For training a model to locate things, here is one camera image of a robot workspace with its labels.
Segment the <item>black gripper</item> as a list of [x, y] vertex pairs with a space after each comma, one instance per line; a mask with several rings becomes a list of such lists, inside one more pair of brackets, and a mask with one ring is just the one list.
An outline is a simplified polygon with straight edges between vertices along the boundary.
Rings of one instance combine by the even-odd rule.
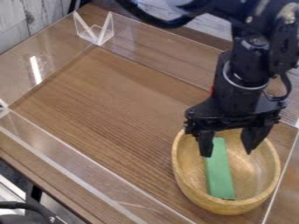
[[218, 55], [213, 95], [184, 112], [184, 132], [196, 138], [202, 157], [210, 157], [212, 139], [218, 131], [241, 130], [248, 155], [265, 139], [285, 108], [285, 97], [265, 93], [272, 76], [264, 54]]

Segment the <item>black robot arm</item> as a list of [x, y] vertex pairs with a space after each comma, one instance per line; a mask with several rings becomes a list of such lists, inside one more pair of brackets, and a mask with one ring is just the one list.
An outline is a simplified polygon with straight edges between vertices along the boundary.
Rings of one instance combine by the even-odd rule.
[[273, 78], [292, 83], [286, 72], [299, 62], [299, 0], [168, 0], [180, 16], [164, 20], [146, 13], [136, 0], [117, 4], [158, 28], [178, 28], [197, 16], [210, 14], [230, 23], [232, 48], [218, 55], [210, 95], [185, 110], [184, 131], [197, 141], [200, 155], [212, 154], [218, 131], [240, 129], [250, 152], [280, 120], [286, 94], [273, 96], [265, 88]]

